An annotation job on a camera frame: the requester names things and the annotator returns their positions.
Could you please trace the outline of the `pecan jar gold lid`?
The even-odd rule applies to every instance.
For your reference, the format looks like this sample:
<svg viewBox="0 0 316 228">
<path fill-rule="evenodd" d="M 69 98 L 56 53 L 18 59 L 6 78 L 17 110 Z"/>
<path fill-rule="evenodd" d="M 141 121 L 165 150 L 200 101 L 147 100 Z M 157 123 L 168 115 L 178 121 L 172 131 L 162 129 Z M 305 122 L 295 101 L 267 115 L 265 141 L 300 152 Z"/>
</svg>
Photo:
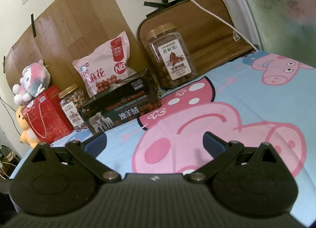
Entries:
<svg viewBox="0 0 316 228">
<path fill-rule="evenodd" d="M 152 52 L 157 79 L 162 89 L 176 88 L 198 76 L 186 44 L 172 23 L 166 23 L 146 35 Z"/>
</svg>

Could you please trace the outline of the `pink plush toy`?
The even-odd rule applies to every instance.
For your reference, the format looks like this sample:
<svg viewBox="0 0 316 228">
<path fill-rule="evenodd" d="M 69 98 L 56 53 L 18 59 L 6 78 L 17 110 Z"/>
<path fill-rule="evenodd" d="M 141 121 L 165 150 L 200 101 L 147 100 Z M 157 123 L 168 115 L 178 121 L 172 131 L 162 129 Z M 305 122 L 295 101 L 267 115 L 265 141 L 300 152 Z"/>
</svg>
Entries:
<svg viewBox="0 0 316 228">
<path fill-rule="evenodd" d="M 38 95 L 44 92 L 50 84 L 50 73 L 42 59 L 23 69 L 20 84 L 12 87 L 14 103 L 18 106 L 26 106 Z"/>
</svg>

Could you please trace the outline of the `cartoon pig bedsheet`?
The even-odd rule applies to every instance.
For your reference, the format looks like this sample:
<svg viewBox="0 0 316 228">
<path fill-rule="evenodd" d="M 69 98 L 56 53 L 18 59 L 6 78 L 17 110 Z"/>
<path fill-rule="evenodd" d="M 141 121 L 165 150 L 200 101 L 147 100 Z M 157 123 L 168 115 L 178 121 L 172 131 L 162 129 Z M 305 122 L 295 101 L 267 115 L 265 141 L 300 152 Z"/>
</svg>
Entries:
<svg viewBox="0 0 316 228">
<path fill-rule="evenodd" d="M 40 143 L 11 182 L 7 227 L 310 227 L 315 222 L 315 68 L 257 51 L 161 95 L 161 106 L 105 133 L 103 182 Z M 244 151 L 207 182 L 211 132 Z"/>
</svg>

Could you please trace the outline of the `yellow plush toy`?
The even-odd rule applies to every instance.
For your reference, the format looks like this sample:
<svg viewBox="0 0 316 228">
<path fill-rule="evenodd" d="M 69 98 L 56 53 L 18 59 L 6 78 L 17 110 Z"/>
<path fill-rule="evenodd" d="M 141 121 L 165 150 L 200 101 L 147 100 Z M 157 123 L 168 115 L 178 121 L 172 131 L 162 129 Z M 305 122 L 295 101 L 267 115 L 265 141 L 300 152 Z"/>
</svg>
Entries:
<svg viewBox="0 0 316 228">
<path fill-rule="evenodd" d="M 26 121 L 25 117 L 21 113 L 24 109 L 24 106 L 20 106 L 16 111 L 16 119 L 21 128 L 22 132 L 20 135 L 20 142 L 27 143 L 32 149 L 34 149 L 40 140 L 37 138 L 33 130 L 30 128 L 28 122 Z"/>
</svg>

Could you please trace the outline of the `red gift bag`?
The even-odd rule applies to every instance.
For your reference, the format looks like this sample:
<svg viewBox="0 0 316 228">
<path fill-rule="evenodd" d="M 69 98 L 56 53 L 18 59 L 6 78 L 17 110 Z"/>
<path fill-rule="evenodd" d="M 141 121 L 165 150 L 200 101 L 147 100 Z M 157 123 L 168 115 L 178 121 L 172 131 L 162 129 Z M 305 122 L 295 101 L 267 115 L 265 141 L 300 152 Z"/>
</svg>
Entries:
<svg viewBox="0 0 316 228">
<path fill-rule="evenodd" d="M 53 143 L 74 131 L 61 108 L 59 93 L 57 85 L 51 86 L 21 111 L 41 142 Z"/>
</svg>

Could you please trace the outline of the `wood-pattern board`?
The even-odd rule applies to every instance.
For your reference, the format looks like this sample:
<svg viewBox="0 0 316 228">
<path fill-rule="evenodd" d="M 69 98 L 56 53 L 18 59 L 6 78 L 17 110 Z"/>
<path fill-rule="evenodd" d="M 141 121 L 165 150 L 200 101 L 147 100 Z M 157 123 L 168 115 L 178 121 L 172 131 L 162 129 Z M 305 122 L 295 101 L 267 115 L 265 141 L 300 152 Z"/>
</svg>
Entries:
<svg viewBox="0 0 316 228">
<path fill-rule="evenodd" d="M 55 0 L 8 52 L 4 65 L 7 83 L 10 87 L 18 83 L 23 68 L 42 59 L 52 85 L 63 90 L 76 83 L 84 89 L 72 62 L 122 31 L 130 42 L 128 66 L 136 72 L 146 69 L 145 56 L 115 0 Z"/>
</svg>

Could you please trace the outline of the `pink snack bag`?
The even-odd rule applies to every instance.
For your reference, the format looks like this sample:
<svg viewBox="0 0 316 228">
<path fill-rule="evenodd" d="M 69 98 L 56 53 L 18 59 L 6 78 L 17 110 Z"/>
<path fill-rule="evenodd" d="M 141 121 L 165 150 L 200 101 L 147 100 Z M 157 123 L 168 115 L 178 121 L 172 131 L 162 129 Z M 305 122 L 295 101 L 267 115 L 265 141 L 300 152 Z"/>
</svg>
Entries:
<svg viewBox="0 0 316 228">
<path fill-rule="evenodd" d="M 127 65 L 130 44 L 126 32 L 98 46 L 90 55 L 72 62 L 80 74 L 89 97 L 108 89 L 135 71 Z"/>
</svg>

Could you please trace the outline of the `black box silver interior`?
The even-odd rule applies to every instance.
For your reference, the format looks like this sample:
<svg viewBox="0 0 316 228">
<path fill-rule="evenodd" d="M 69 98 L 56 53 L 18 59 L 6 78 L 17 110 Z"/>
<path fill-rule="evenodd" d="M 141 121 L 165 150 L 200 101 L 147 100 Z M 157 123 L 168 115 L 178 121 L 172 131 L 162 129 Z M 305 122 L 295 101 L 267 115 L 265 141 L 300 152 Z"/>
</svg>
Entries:
<svg viewBox="0 0 316 228">
<path fill-rule="evenodd" d="M 78 109 L 93 134 L 106 132 L 161 106 L 158 89 L 149 69 L 96 94 Z"/>
</svg>

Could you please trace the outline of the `cashew jar gold lid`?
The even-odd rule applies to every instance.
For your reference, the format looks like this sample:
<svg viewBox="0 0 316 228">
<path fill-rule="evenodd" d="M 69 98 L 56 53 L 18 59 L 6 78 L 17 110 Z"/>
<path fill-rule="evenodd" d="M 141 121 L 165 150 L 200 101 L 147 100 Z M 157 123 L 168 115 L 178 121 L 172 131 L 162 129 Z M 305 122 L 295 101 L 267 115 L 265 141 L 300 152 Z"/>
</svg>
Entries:
<svg viewBox="0 0 316 228">
<path fill-rule="evenodd" d="M 73 128 L 76 131 L 87 128 L 78 111 L 88 100 L 84 91 L 77 84 L 73 84 L 61 91 L 58 97 L 60 99 L 60 106 Z"/>
</svg>

